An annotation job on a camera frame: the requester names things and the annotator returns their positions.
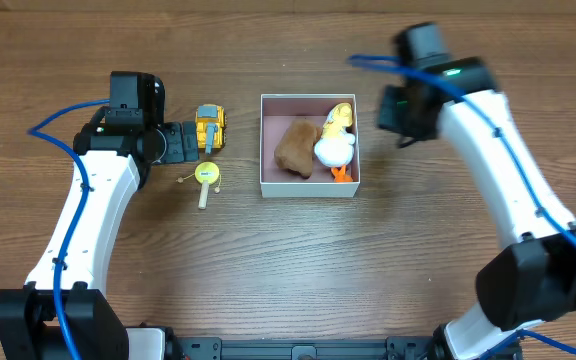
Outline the yellow grey toy truck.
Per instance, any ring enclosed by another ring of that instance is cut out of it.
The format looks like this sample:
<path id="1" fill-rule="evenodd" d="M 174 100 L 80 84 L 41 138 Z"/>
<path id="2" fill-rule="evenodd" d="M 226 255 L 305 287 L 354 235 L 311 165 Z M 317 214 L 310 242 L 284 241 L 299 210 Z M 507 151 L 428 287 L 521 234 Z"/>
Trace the yellow grey toy truck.
<path id="1" fill-rule="evenodd" d="M 226 144 L 227 116 L 224 108 L 216 104 L 203 104 L 195 116 L 198 148 L 209 155 Z"/>

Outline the white orange plush duck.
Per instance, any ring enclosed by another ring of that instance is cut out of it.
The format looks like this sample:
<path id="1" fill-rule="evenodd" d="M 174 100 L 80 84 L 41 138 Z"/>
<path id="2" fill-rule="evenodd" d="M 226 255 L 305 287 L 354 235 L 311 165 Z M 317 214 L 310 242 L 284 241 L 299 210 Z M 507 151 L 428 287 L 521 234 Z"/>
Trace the white orange plush duck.
<path id="1" fill-rule="evenodd" d="M 347 132 L 353 124 L 350 103 L 337 104 L 328 114 L 320 139 L 314 146 L 319 162 L 331 170 L 335 182 L 349 183 L 348 165 L 354 157 L 356 136 Z"/>

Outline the brown plush toy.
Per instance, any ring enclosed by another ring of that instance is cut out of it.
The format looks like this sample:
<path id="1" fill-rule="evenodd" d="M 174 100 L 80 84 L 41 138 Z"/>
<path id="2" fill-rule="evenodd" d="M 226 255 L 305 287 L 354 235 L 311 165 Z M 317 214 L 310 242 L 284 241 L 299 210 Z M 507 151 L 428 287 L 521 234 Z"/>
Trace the brown plush toy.
<path id="1" fill-rule="evenodd" d="M 294 120 L 274 150 L 276 165 L 304 179 L 314 168 L 314 146 L 320 140 L 322 127 L 307 119 Z"/>

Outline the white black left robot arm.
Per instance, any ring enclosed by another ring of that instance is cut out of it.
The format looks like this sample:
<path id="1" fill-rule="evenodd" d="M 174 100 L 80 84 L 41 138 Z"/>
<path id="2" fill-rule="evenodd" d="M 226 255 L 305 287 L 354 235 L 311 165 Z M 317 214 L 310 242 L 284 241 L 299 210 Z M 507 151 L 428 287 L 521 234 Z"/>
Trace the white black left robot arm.
<path id="1" fill-rule="evenodd" d="M 99 146 L 113 131 L 91 126 L 46 251 L 20 289 L 0 290 L 0 341 L 8 359 L 180 359 L 169 327 L 122 324 L 106 299 L 119 225 L 146 171 L 138 151 Z"/>

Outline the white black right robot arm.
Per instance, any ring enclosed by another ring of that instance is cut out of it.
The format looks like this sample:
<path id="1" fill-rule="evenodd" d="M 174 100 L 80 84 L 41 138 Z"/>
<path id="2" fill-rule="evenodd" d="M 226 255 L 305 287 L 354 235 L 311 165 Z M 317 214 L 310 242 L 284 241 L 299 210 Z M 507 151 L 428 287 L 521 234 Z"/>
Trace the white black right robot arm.
<path id="1" fill-rule="evenodd" d="M 539 170 L 483 61 L 384 56 L 373 67 L 405 79 L 386 89 L 380 127 L 406 144 L 450 142 L 486 202 L 499 241 L 499 254 L 475 278 L 475 304 L 435 330 L 426 355 L 510 358 L 535 327 L 576 311 L 576 218 Z"/>

